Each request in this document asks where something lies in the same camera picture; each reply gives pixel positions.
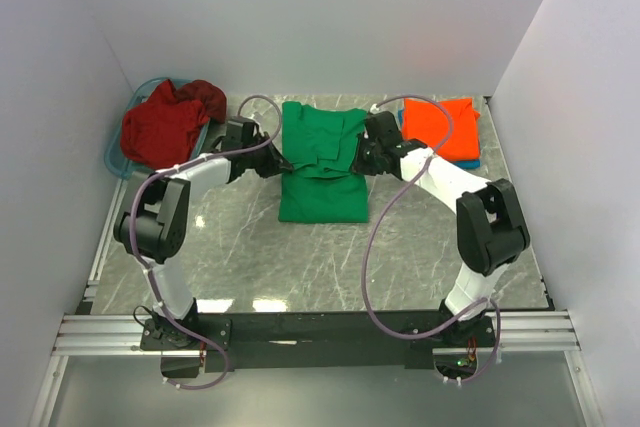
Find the green t shirt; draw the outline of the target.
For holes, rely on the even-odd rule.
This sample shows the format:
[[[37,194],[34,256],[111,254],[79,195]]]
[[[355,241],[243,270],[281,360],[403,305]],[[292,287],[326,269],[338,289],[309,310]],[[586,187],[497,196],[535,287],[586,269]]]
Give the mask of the green t shirt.
[[[278,220],[366,223],[366,180],[351,170],[366,112],[325,111],[295,101],[284,102],[282,108],[282,153],[293,171],[281,177]]]

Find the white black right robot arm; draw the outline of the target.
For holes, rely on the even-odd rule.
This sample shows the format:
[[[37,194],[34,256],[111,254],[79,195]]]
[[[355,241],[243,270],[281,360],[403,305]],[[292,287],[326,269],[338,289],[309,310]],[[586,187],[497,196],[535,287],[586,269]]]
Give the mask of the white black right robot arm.
[[[484,310],[506,267],[530,245],[513,184],[475,176],[423,142],[403,139],[389,112],[366,116],[352,170],[367,176],[391,174],[428,192],[455,214],[462,266],[444,300],[450,314],[438,325],[444,342],[464,344],[474,333],[472,318]]]

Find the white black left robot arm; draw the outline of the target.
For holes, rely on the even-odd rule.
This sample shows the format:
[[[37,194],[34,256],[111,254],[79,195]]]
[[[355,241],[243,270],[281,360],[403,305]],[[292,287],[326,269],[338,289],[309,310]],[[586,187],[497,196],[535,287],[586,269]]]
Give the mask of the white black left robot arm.
[[[176,348],[193,346],[200,335],[198,321],[189,317],[196,300],[184,279],[179,257],[190,203],[247,171],[269,178],[291,173],[293,165],[255,121],[234,117],[213,151],[158,171],[138,169],[129,178],[113,227],[114,239],[140,263],[154,297],[154,312],[171,317],[164,336]]]

